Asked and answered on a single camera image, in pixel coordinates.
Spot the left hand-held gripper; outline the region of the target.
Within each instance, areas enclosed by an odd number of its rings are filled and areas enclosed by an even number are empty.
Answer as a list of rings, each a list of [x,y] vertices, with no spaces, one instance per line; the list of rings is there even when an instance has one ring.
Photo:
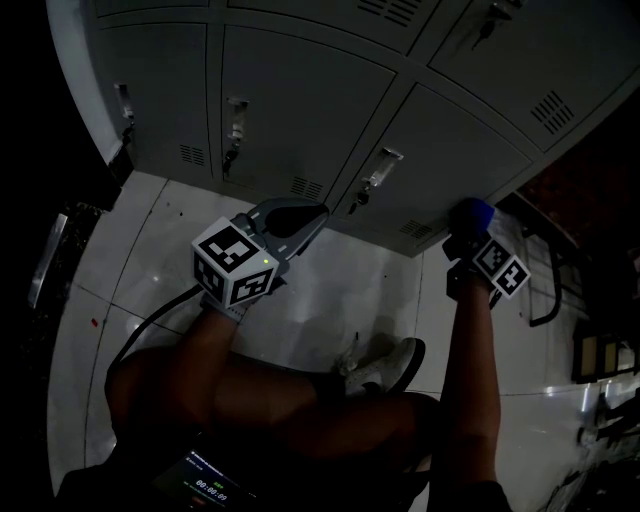
[[[285,284],[287,261],[304,252],[328,217],[323,203],[277,198],[217,220],[192,242],[201,305],[240,322],[250,306]]]

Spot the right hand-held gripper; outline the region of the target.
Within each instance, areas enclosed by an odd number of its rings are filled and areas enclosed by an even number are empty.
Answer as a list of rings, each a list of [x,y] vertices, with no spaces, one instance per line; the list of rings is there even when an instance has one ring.
[[[454,301],[467,274],[474,273],[489,285],[490,309],[501,299],[510,300],[531,277],[524,263],[488,232],[467,240],[460,234],[452,234],[442,249],[448,260],[454,262],[446,275],[446,294]]]

